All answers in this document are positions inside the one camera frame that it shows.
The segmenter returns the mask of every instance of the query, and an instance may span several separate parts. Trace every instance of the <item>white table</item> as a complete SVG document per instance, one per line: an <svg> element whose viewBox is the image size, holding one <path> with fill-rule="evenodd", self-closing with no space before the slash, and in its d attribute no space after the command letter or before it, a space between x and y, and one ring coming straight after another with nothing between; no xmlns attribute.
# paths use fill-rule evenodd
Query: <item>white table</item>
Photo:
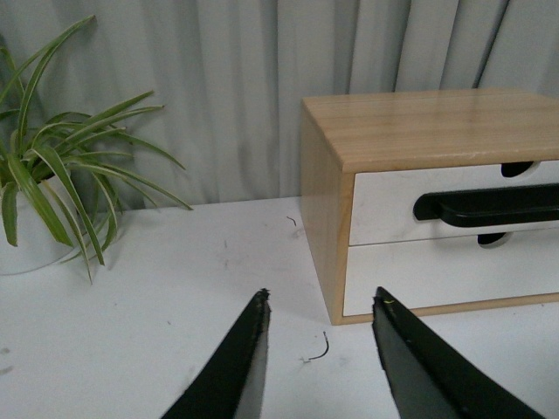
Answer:
<svg viewBox="0 0 559 419"><path fill-rule="evenodd" d="M0 417L156 419L262 287L262 418L397 417L370 325L329 325L297 198L132 211L121 224L93 285L78 259L0 277ZM424 321L559 418L559 304ZM322 331L330 351L303 363L324 350Z"/></svg>

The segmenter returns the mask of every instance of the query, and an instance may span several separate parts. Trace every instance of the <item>spider plant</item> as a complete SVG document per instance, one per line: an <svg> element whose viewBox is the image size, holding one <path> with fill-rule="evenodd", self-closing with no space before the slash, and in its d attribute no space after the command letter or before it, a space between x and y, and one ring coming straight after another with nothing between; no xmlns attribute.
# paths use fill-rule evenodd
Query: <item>spider plant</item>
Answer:
<svg viewBox="0 0 559 419"><path fill-rule="evenodd" d="M114 181L123 182L139 191L154 205L155 202L147 191L156 191L178 205L190 208L186 202L166 189L134 171L110 162L115 156L131 155L117 151L97 151L100 144L125 141L132 146L155 152L184 168L159 147L127 134L124 127L115 125L132 116L162 109L162 106L137 106L152 92L125 100L95 115L64 112L38 126L30 123L30 105L37 94L37 86L45 68L65 41L93 19L94 16L91 16L73 24L20 66L16 66L8 49L0 46L0 58L9 73L0 92L0 120L11 122L13 128L8 138L0 138L0 203L6 238L11 245L17 246L16 196L23 194L45 222L54 240L79 248L90 281L92 276L88 250L93 248L93 257L104 264L103 251L117 237L117 213L123 208ZM27 82L23 79L24 72L30 74ZM87 173L93 183L92 209L86 209L72 182L71 174L75 171ZM72 205L65 204L62 196L51 189L48 182L43 183L45 192L39 188L38 185L43 180L53 176L57 176L64 185ZM64 217L57 215L54 210L56 207L60 209L58 213Z"/></svg>

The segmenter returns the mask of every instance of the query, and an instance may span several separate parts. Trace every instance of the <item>gray curtain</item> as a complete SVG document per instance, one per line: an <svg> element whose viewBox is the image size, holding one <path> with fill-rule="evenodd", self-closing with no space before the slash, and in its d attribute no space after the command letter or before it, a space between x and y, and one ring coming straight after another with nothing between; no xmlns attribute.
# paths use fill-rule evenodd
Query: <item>gray curtain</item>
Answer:
<svg viewBox="0 0 559 419"><path fill-rule="evenodd" d="M21 62L90 14L52 63L45 112L155 90L165 110L129 126L187 170L143 152L133 164L194 204L297 196L305 96L505 86L559 97L556 0L0 0L0 34Z"/></svg>

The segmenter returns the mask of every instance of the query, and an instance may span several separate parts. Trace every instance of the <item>wooden cabinet top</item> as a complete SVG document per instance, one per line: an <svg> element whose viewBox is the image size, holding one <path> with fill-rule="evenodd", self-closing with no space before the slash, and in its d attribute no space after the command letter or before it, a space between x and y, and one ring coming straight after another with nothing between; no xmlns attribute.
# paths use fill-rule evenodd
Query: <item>wooden cabinet top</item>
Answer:
<svg viewBox="0 0 559 419"><path fill-rule="evenodd" d="M344 173L559 160L559 100L478 89L305 98Z"/></svg>

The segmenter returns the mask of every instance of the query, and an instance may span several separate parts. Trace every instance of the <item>drawer front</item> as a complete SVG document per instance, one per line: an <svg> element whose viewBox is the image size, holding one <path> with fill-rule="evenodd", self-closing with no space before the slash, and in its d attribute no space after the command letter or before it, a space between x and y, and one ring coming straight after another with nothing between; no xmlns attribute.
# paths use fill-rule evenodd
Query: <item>drawer front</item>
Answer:
<svg viewBox="0 0 559 419"><path fill-rule="evenodd" d="M409 308L559 292L559 229L350 247L343 315L371 313L383 286Z"/></svg>
<svg viewBox="0 0 559 419"><path fill-rule="evenodd" d="M559 227L559 222L521 223L479 228L453 227L441 220L418 221L413 206L423 194L559 182L559 161L542 161L515 177L501 165L432 168L355 175L350 245L458 237L513 230Z"/></svg>

